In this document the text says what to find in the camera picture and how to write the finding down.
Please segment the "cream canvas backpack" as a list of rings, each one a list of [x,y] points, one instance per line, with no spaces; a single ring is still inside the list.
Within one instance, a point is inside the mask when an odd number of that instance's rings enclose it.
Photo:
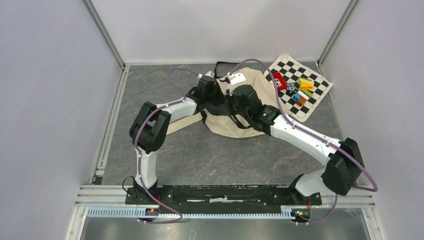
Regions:
[[[270,105],[277,108],[278,114],[281,113],[279,105],[281,105],[282,110],[285,114],[288,112],[282,100],[276,99],[275,89],[272,83],[266,79],[262,71],[250,67],[244,67],[237,70],[236,72],[241,73],[246,77],[247,84],[253,87],[262,104]],[[253,128],[238,128],[236,123],[234,123],[229,116],[213,115],[207,109],[205,109],[204,112],[206,116],[205,124],[209,128],[209,130],[215,134],[236,139],[251,138],[264,134],[263,132],[254,130]],[[170,123],[170,125],[168,126],[167,134],[169,135],[171,133],[174,133],[203,119],[204,118],[200,112],[194,115],[178,119]]]

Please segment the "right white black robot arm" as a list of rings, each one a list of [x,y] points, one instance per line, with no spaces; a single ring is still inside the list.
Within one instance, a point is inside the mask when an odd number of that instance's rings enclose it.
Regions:
[[[309,196],[332,191],[346,196],[364,168],[358,144],[351,138],[341,141],[324,136],[282,113],[280,109],[262,104],[250,85],[241,85],[225,96],[229,113],[239,115],[248,127],[284,140],[319,161],[323,168],[301,174],[290,185],[289,199],[302,204]]]

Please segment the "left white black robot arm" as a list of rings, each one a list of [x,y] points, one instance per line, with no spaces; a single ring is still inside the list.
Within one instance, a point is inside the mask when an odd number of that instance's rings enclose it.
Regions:
[[[218,116],[228,114],[225,95],[218,80],[207,75],[201,75],[197,86],[176,101],[158,105],[148,101],[142,105],[129,136],[137,153],[137,175],[133,186],[145,204],[151,204],[157,198],[157,150],[165,142],[169,125],[196,114],[204,117],[206,113]]]

